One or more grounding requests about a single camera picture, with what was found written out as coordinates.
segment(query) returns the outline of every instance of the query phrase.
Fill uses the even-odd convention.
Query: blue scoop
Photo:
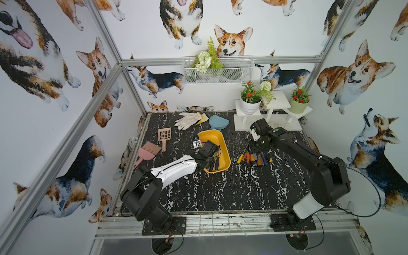
[[[224,129],[229,124],[229,120],[221,118],[220,116],[217,116],[217,115],[211,116],[208,122],[210,123],[211,129],[217,129],[217,130]]]

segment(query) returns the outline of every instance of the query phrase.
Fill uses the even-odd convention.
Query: pink tongue
[[[187,3],[187,0],[177,0],[177,2],[179,3],[179,5],[184,6]]]
[[[33,41],[29,37],[29,35],[26,34],[22,29],[18,29],[15,32],[13,32],[12,36],[14,39],[24,48],[31,48],[33,46]]]

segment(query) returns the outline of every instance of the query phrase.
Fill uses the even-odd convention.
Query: pink comb brush
[[[147,142],[143,145],[142,148],[138,151],[137,155],[140,157],[136,164],[133,165],[133,169],[135,169],[143,160],[152,160],[156,154],[161,151],[161,147],[152,144],[151,142]]]

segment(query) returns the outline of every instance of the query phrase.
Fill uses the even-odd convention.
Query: yellow tray
[[[198,133],[198,138],[202,143],[211,141],[221,148],[218,171],[211,172],[208,169],[204,169],[204,171],[206,171],[207,173],[218,173],[227,170],[231,165],[231,158],[229,156],[227,145],[225,144],[224,136],[222,135],[222,133],[215,129],[202,131]]]

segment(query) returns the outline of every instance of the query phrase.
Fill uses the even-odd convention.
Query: wire mesh
[[[195,57],[183,58],[184,78],[187,84],[240,84],[252,79],[254,61],[252,56],[219,57],[222,69],[207,69],[201,73],[193,67]]]

